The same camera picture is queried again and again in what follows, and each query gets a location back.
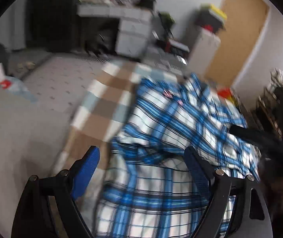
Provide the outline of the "blue white plaid shirt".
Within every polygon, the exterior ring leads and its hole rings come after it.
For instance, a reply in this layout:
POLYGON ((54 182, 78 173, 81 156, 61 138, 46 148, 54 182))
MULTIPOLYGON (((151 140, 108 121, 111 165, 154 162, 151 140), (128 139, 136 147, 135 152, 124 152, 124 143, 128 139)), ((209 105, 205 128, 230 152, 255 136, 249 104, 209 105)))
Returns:
POLYGON ((180 84, 143 78, 128 121, 111 140, 95 236, 189 237, 209 201, 187 168, 187 147, 230 177, 258 175, 251 145, 230 134, 230 125, 246 122, 195 74, 180 84))

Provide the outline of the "shoe rack with shoes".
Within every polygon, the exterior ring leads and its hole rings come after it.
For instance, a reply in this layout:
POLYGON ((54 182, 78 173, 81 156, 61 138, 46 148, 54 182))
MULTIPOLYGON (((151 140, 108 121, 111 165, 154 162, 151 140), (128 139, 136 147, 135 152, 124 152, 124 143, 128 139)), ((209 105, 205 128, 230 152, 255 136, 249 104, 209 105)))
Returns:
POLYGON ((258 128, 283 137, 283 71, 274 69, 270 72, 271 80, 258 96, 256 108, 252 110, 258 128))

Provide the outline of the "orange plastic bag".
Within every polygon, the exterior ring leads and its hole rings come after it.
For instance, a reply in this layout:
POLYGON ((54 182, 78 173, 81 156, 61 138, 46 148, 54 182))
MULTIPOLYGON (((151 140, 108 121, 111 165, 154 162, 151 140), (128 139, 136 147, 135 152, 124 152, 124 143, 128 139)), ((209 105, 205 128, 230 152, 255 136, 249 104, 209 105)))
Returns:
POLYGON ((223 97, 224 99, 227 99, 230 101, 232 104, 236 105, 236 97, 232 93, 230 88, 223 88, 217 91, 218 96, 223 97))

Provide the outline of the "checkered brown blue bedsheet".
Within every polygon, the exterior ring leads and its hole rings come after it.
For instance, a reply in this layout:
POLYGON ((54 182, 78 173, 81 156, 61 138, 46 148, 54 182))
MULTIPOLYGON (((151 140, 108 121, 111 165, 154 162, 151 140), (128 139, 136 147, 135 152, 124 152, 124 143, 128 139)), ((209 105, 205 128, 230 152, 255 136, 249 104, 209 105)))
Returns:
POLYGON ((53 173, 69 169, 90 146, 100 151, 99 169, 109 164, 110 140, 122 128, 134 104, 135 90, 144 77, 180 82, 183 76, 132 61, 105 64, 89 84, 87 93, 71 121, 67 142, 57 158, 53 173))

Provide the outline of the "beige slippers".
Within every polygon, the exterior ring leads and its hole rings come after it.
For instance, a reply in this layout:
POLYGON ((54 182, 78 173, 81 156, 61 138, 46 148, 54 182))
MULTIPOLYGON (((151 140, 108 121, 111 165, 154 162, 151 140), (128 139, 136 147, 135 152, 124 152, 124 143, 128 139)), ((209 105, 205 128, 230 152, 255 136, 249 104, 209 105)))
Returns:
POLYGON ((27 61, 27 62, 22 62, 22 63, 19 63, 16 67, 16 71, 19 72, 19 71, 31 71, 33 70, 34 68, 36 67, 36 64, 34 62, 31 62, 31 61, 27 61))

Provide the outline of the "clear plastic bag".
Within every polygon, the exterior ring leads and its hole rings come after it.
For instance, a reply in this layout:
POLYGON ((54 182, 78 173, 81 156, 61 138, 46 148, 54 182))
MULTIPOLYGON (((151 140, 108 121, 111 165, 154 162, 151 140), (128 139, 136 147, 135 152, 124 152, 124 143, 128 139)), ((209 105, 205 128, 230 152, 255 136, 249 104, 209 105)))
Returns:
POLYGON ((33 103, 37 101, 36 97, 34 97, 21 80, 5 74, 2 63, 0 63, 0 88, 13 95, 21 96, 33 103))

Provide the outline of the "white upright suitcase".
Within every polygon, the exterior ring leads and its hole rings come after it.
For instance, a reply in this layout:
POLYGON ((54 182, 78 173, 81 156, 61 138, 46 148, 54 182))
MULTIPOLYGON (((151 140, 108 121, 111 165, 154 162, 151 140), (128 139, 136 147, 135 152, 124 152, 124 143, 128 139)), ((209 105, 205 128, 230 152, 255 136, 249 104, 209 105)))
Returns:
POLYGON ((220 46, 219 36, 200 27, 193 26, 185 37, 185 44, 189 47, 187 70, 204 76, 216 51, 220 46))

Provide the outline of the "wooden door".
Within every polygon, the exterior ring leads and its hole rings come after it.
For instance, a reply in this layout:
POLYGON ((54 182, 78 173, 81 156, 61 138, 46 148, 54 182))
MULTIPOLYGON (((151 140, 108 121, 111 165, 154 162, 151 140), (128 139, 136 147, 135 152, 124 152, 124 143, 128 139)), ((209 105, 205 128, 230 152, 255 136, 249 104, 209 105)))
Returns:
POLYGON ((258 40, 269 6, 263 0, 224 0, 221 10, 227 15, 225 29, 204 77, 231 86, 258 40))

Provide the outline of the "yellow lid shoebox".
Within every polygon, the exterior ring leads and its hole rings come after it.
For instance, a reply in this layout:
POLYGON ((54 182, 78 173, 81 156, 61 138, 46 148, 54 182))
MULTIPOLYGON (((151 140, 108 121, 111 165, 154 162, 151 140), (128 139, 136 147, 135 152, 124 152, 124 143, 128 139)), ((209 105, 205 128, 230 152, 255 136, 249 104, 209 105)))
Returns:
POLYGON ((225 14, 225 12, 217 8, 214 4, 211 3, 202 4, 200 8, 203 10, 207 10, 210 14, 214 15, 215 17, 219 18, 222 21, 227 20, 227 15, 225 14))

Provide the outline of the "black box on suitcase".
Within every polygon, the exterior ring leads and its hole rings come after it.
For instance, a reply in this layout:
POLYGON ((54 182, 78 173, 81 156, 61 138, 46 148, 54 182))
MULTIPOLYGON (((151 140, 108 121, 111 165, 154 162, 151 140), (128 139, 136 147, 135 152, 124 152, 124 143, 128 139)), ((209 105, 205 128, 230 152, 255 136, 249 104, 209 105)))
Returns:
POLYGON ((158 46, 161 47, 166 53, 180 56, 187 55, 190 52, 188 46, 177 42, 174 39, 159 40, 158 46))

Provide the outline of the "black red shoebox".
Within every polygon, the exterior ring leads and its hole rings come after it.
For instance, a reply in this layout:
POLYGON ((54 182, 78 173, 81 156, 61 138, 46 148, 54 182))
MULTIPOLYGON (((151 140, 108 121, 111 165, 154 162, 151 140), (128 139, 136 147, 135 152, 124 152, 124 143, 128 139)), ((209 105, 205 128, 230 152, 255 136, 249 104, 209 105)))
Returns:
POLYGON ((217 34, 224 28, 223 22, 209 12, 200 12, 195 20, 195 24, 213 34, 217 34))

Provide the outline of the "silver flat suitcase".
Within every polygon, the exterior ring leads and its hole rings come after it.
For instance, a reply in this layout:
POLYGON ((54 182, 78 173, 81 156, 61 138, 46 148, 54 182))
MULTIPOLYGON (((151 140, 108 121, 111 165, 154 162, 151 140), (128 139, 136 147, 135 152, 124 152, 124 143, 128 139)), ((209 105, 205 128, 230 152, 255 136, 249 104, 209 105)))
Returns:
POLYGON ((187 62, 184 58, 179 55, 166 53, 163 49, 155 46, 148 46, 141 63, 177 75, 183 75, 187 71, 187 62))

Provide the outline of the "white drawer desk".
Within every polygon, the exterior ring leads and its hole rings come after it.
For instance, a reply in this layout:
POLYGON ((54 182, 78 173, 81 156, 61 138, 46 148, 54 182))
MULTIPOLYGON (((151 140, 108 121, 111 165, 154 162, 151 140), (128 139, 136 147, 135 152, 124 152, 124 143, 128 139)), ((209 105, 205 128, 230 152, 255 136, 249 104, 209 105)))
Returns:
POLYGON ((119 5, 79 4, 77 15, 118 19, 115 45, 118 55, 138 59, 145 51, 152 31, 152 10, 119 5))

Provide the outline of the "dark flower bouquet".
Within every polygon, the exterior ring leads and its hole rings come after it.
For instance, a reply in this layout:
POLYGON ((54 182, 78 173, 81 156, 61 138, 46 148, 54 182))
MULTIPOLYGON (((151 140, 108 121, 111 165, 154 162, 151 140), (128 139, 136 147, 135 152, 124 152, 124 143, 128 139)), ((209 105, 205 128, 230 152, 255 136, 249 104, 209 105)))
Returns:
POLYGON ((172 27, 175 24, 174 18, 168 12, 158 12, 158 16, 163 28, 163 38, 169 39, 172 34, 172 27))

